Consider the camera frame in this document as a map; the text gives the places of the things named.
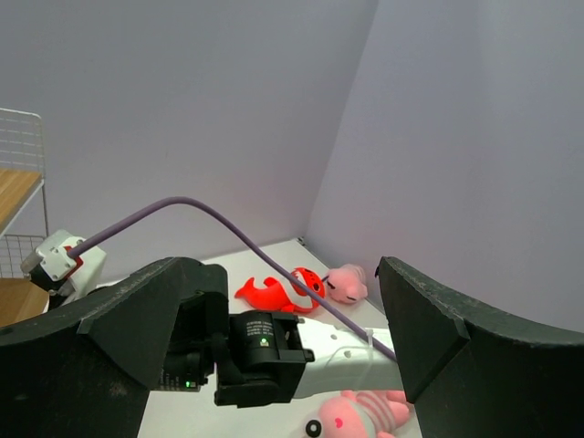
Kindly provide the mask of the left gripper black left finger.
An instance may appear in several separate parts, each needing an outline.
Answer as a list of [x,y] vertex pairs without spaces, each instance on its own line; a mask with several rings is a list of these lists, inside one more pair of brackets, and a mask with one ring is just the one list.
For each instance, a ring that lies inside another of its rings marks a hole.
[[137,436],[185,289],[184,267],[178,257],[159,260],[2,328],[2,436]]

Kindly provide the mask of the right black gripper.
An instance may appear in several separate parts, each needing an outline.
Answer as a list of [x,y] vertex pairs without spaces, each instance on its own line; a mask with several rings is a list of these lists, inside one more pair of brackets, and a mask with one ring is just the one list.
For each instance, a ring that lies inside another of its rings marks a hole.
[[299,318],[282,312],[229,311],[227,272],[194,261],[163,362],[160,391],[199,391],[216,378],[214,402],[237,408],[290,402],[314,352]]

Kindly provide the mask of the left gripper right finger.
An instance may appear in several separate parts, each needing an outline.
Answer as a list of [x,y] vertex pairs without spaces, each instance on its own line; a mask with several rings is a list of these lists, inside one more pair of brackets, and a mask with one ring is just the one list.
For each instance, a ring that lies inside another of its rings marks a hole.
[[402,386],[424,437],[580,437],[583,335],[378,264]]

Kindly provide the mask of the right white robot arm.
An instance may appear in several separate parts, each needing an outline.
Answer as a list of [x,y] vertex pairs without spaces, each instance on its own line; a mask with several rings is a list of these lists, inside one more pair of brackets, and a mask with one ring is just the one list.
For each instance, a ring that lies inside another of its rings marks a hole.
[[196,392],[215,376],[218,406],[261,407],[340,390],[392,390],[402,386],[390,332],[360,337],[350,328],[308,318],[328,289],[314,271],[297,267],[291,288],[269,277],[236,291],[251,309],[228,308],[227,273],[198,265],[195,284],[182,296],[158,391]]

